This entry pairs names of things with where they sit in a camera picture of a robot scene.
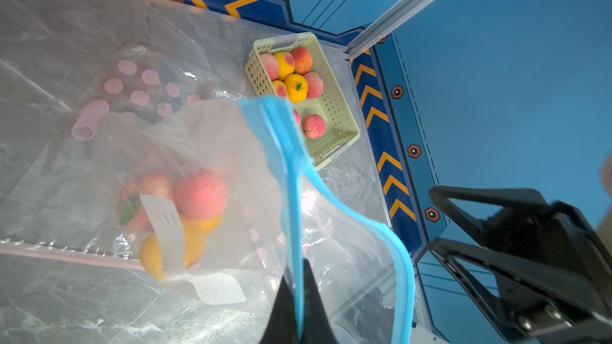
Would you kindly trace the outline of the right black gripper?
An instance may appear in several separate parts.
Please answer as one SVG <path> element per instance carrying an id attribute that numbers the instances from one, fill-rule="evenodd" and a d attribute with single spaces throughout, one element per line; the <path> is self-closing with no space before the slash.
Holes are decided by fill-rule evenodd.
<path id="1" fill-rule="evenodd" d="M 438 238 L 430 252 L 506 343 L 611 341 L 611 259 L 578 210 L 557 202 L 528 222 L 548 203 L 527 188 L 429 197 L 484 247 Z"/>

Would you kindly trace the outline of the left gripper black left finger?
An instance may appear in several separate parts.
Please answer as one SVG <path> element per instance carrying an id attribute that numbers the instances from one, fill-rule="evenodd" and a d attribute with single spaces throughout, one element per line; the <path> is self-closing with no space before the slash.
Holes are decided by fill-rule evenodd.
<path id="1" fill-rule="evenodd" d="M 295 299 L 285 278 L 282 279 L 271 316 L 260 344 L 298 344 Z"/>

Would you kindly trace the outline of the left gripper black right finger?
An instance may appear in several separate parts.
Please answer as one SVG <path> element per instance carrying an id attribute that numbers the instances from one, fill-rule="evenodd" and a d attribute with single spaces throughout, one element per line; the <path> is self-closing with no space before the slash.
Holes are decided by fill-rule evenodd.
<path id="1" fill-rule="evenodd" d="M 329 323 L 312 267 L 307 259 L 304 265 L 304 327 L 302 344 L 337 344 Z"/>

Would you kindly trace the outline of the clear blue-zipper zip bag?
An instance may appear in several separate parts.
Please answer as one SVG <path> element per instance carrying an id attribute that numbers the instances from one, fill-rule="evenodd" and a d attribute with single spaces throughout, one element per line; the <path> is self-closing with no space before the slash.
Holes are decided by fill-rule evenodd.
<path id="1" fill-rule="evenodd" d="M 201 170 L 225 181 L 229 199 L 187 269 L 175 185 Z M 202 100 L 156 124 L 110 112 L 92 140 L 50 142 L 1 204 L 2 245 L 41 258 L 146 272 L 151 233 L 164 266 L 153 280 L 212 311 L 270 317 L 285 278 L 301 339 L 307 259 L 337 342 L 411 338 L 406 248 L 328 189 L 284 100 Z"/>

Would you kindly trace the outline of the pink-dotted zip bag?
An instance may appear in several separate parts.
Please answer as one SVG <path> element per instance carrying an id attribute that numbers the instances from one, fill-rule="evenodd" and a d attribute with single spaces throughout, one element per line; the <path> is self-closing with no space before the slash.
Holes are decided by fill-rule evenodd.
<path id="1" fill-rule="evenodd" d="M 149 46 L 127 44 L 111 55 L 87 85 L 69 117 L 69 135 L 92 140 L 110 112 L 151 124 L 167 119 L 199 100 L 242 95 L 209 66 L 193 65 Z"/>

